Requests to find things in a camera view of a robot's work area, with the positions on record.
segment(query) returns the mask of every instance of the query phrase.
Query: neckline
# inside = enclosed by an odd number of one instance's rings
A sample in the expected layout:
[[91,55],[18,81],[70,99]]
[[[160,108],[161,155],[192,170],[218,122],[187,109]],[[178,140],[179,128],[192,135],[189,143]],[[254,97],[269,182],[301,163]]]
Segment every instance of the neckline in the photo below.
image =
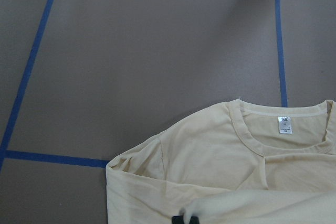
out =
[[[310,106],[310,107],[271,107],[256,105],[248,102],[244,102],[241,99],[236,99],[228,102],[228,108],[230,117],[234,126],[234,129],[246,147],[256,154],[266,157],[280,154],[292,154],[292,153],[327,153],[333,148],[336,138],[336,103],[332,100],[325,100],[324,102]],[[253,114],[269,115],[269,116],[313,116],[323,113],[327,113],[330,110],[330,116],[326,127],[326,134],[324,141],[315,145],[311,145],[306,148],[287,149],[278,148],[265,145],[262,142],[255,139],[247,125],[243,120],[242,112],[250,112]]]

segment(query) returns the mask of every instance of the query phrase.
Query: shirt sleeve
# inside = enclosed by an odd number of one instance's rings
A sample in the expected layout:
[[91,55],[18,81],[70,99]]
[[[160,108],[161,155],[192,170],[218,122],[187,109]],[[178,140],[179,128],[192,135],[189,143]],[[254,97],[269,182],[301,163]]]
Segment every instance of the shirt sleeve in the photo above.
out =
[[156,135],[107,164],[109,224],[171,223],[190,200],[226,191],[167,181],[162,155]]

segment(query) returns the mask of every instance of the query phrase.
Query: white tag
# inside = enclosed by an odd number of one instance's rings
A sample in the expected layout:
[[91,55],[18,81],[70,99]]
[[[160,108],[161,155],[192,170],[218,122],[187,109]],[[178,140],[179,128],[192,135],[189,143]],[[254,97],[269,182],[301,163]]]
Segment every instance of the white tag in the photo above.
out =
[[292,134],[292,124],[290,117],[280,116],[278,119],[280,134]]

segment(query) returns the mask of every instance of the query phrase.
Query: beige shirt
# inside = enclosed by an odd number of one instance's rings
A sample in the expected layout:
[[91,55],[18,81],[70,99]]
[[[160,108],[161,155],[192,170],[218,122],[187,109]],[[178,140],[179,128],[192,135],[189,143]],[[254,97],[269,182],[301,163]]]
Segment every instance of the beige shirt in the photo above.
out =
[[171,223],[183,212],[204,224],[336,223],[335,142],[332,100],[215,104],[107,164],[109,223]]

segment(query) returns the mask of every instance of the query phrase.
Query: tape line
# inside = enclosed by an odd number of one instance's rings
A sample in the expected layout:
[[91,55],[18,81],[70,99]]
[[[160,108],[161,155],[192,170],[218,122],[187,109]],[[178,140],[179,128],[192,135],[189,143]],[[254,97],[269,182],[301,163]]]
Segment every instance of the tape line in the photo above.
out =
[[80,165],[80,166],[90,166],[100,168],[105,168],[107,163],[109,162],[107,160],[92,159],[92,158],[58,156],[58,155],[17,152],[17,151],[6,151],[5,157],[13,159],[30,160],[30,161],[67,164],[67,165]]
[[45,30],[45,27],[46,27],[46,24],[47,24],[47,21],[48,21],[49,13],[50,13],[50,10],[51,10],[51,6],[53,5],[53,2],[54,2],[54,0],[47,0],[46,6],[45,6],[43,14],[42,14],[40,24],[39,24],[37,32],[36,32],[34,43],[33,43],[32,49],[31,49],[30,54],[29,54],[29,59],[27,61],[27,65],[26,65],[25,71],[23,73],[19,89],[17,91],[17,95],[16,95],[16,98],[15,98],[15,101],[14,101],[14,105],[13,105],[13,108],[12,108],[12,111],[11,111],[11,115],[9,116],[9,119],[8,119],[7,127],[6,127],[6,130],[5,130],[1,145],[0,145],[0,172],[1,172],[1,169],[2,169],[2,164],[4,162],[5,153],[6,153],[6,150],[7,150],[8,146],[9,146],[9,142],[10,142],[10,139],[12,137],[14,126],[15,126],[15,123],[16,123],[16,120],[17,120],[17,117],[18,117],[18,114],[19,114],[19,111],[20,111],[22,100],[23,100],[23,97],[25,95],[25,91],[26,91],[26,88],[27,88],[27,85],[28,85],[28,82],[29,82],[29,78],[30,78],[30,75],[32,73],[32,69],[33,69],[33,66],[34,66],[34,62],[35,62],[35,59],[36,59],[38,48],[39,48],[41,40],[42,40],[43,32]]
[[287,91],[286,91],[285,61],[283,59],[284,53],[283,53],[283,44],[282,44],[280,0],[275,0],[275,17],[276,17],[276,29],[277,29],[281,106],[287,107],[288,101],[287,101]]

